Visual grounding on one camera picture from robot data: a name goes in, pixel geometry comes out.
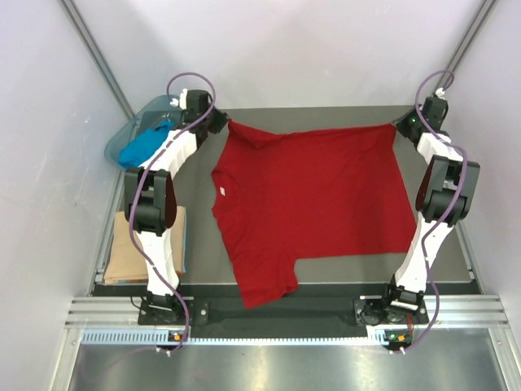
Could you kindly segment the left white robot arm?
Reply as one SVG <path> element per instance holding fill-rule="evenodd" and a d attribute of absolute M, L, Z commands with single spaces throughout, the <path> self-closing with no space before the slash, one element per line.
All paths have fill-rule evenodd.
<path fill-rule="evenodd" d="M 221 131 L 229 117 L 214 108 L 205 90 L 183 90 L 173 100 L 180 116 L 148 160 L 124 176 L 125 218 L 130 239 L 147 268 L 147 291 L 138 323 L 181 325 L 187 320 L 178 291 L 186 242 L 186 210 L 178 205 L 173 180 L 208 134 Z"/>

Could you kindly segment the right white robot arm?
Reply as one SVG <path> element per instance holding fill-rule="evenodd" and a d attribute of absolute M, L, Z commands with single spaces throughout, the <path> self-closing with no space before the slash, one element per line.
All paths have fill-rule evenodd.
<path fill-rule="evenodd" d="M 448 111 L 444 90 L 439 88 L 395 121 L 398 132 L 426 161 L 427 170 L 415 200 L 414 237 L 379 303 L 381 315 L 391 323 L 421 311 L 432 264 L 449 233 L 469 213 L 475 194 L 480 165 L 468 160 L 441 130 Z"/>

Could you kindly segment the red t-shirt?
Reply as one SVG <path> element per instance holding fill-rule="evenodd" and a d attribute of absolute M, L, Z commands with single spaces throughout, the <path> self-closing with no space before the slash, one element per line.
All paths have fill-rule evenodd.
<path fill-rule="evenodd" d="M 246 308 L 294 292 L 300 259 L 408 250 L 416 221 L 393 125 L 228 130 L 212 212 Z"/>

